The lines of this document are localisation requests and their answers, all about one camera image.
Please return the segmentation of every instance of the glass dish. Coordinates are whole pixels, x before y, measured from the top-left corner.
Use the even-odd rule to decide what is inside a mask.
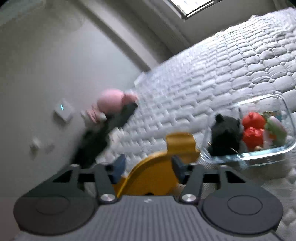
[[[215,116],[219,113],[242,120],[243,116],[245,116],[250,111],[258,113],[263,113],[264,111],[281,111],[281,123],[287,131],[286,143],[281,147],[266,150],[247,152],[245,149],[244,151],[242,151],[242,153],[212,157],[207,150],[208,144],[209,142],[211,142],[211,128],[209,127],[205,131],[201,147],[201,158],[204,161],[212,164],[236,163],[242,168],[246,168],[248,166],[262,166],[274,162],[279,162],[280,160],[278,158],[272,157],[287,153],[296,146],[296,130],[294,118],[289,111],[284,98],[281,95],[275,93],[241,101],[233,104],[232,106],[216,111],[211,116],[209,116],[209,126],[212,126],[215,123]]]

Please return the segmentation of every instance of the white quilted bedspread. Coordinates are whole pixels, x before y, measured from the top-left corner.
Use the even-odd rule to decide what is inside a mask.
[[[164,138],[174,131],[192,133],[200,146],[211,113],[262,94],[282,94],[296,117],[295,59],[292,8],[252,16],[216,33],[146,73],[135,88],[139,108],[98,162],[125,154],[129,172],[147,155],[166,149]],[[280,163],[243,173],[281,200],[284,216],[277,233],[295,241],[296,151],[280,158]]]

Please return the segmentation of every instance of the round black pad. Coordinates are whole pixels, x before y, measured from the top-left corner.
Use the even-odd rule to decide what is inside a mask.
[[[260,234],[276,229],[283,206],[271,193],[247,183],[233,183],[210,194],[202,211],[215,226],[234,234]]]
[[[77,188],[49,188],[42,196],[23,196],[14,207],[19,227],[29,233],[52,236],[83,226],[97,208],[94,198]]]

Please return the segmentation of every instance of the pink stuffed toy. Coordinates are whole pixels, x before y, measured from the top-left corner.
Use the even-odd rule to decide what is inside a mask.
[[[102,93],[96,105],[92,105],[92,109],[86,112],[81,112],[81,115],[86,126],[99,124],[107,119],[106,115],[120,112],[126,104],[137,100],[137,94],[123,93],[117,89],[107,89]]]

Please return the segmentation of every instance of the window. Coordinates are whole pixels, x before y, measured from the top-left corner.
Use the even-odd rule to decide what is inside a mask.
[[[168,0],[181,14],[183,19],[188,19],[201,10],[212,6],[222,0]]]

